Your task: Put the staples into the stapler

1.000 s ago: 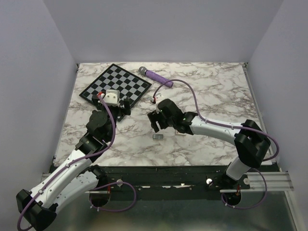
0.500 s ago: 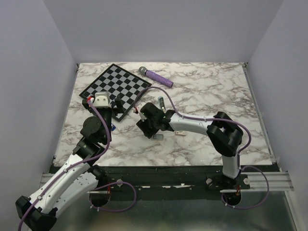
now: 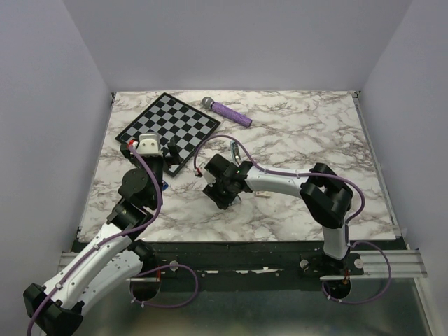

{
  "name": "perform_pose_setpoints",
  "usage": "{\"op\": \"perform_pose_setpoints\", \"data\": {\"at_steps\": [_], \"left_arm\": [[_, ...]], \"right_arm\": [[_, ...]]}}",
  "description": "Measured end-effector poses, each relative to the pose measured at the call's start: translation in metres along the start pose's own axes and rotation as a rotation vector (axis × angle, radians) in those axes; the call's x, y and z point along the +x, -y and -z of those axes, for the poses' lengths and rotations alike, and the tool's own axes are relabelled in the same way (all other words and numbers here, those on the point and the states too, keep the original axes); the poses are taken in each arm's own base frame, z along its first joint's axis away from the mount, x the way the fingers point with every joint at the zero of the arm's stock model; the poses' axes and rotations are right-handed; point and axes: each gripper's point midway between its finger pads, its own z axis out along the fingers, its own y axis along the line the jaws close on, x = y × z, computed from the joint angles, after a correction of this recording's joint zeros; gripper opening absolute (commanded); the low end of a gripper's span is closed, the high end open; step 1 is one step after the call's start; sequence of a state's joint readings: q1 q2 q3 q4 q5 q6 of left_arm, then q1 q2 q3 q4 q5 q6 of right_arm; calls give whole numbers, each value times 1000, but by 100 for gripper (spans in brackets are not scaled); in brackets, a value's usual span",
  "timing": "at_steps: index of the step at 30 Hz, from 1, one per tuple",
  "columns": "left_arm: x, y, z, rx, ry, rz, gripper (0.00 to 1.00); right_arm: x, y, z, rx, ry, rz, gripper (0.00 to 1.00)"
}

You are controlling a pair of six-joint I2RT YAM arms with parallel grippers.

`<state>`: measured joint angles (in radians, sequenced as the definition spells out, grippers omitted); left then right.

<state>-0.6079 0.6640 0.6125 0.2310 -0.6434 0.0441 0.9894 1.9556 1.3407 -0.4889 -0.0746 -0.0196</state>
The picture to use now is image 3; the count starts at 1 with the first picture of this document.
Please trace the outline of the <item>light blue stapler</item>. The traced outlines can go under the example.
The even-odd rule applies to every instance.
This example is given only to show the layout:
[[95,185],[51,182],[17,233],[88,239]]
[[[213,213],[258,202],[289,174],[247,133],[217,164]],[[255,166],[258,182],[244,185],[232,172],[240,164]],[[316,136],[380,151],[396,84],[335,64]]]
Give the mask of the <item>light blue stapler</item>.
[[239,145],[235,141],[230,142],[230,151],[233,162],[239,166],[242,163],[242,159],[239,152]]

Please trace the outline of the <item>white staple box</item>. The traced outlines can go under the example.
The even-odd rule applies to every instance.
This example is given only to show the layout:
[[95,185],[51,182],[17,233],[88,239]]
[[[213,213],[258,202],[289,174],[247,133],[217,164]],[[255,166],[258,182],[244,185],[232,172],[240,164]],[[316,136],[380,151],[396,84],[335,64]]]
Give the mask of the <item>white staple box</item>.
[[257,191],[255,192],[255,196],[268,199],[271,197],[271,194],[267,191]]

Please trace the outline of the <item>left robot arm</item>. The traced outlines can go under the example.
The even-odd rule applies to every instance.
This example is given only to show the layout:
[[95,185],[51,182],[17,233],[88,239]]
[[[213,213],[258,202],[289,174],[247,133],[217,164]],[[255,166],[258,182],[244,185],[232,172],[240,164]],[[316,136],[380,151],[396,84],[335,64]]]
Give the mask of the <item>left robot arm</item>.
[[155,268],[151,249],[138,236],[160,214],[163,169],[179,164],[174,144],[162,152],[155,134],[144,134],[120,148],[134,165],[122,178],[120,201],[95,238],[43,285],[23,293],[30,323],[47,335],[72,335],[91,308],[129,277],[146,277]]

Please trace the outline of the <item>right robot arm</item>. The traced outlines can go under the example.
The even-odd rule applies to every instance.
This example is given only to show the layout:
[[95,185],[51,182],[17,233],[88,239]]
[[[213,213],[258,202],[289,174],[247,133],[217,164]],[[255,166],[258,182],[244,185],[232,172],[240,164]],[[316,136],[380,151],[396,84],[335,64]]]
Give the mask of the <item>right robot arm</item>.
[[219,209],[227,209],[239,193],[271,192],[299,197],[312,218],[323,228],[322,266],[330,274],[338,274],[347,266],[349,236],[346,224],[353,191],[327,165],[318,163],[311,171],[262,169],[252,162],[240,165],[214,155],[198,172],[206,180],[203,193]]

